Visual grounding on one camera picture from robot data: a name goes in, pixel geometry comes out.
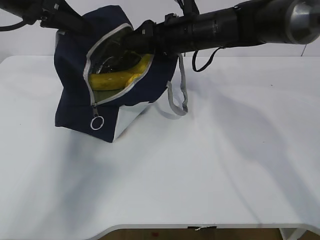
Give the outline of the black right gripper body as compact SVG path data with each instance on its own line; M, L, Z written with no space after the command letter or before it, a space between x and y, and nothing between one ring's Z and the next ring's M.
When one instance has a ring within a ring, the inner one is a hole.
M139 54L181 54L196 50L193 21L198 15L167 14L164 22L144 21L136 30L125 35L124 47Z

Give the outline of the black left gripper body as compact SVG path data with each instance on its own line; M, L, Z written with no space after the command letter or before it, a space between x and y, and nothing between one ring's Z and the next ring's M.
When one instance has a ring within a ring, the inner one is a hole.
M65 0L38 0L39 20L42 28L72 28L74 10Z

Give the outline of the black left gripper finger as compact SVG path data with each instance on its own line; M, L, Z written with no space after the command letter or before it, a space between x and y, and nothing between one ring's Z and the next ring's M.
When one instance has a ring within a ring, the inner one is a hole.
M56 6L56 28L58 30L69 31L84 36L94 33L93 25L78 14L70 5L57 4Z

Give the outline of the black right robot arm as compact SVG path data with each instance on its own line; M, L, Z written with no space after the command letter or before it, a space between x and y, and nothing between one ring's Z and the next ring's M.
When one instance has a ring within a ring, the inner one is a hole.
M307 45L320 35L317 0L248 0L207 13L200 13L193 0L179 5L183 16L146 20L122 44L141 54L181 54L269 43Z

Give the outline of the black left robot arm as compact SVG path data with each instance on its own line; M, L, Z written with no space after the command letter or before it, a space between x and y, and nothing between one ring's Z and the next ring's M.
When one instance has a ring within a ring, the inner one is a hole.
M60 34L87 37L95 33L94 26L65 0L1 0L0 9L21 18L18 23L1 26L1 32L32 26L39 21L42 28L56 29Z

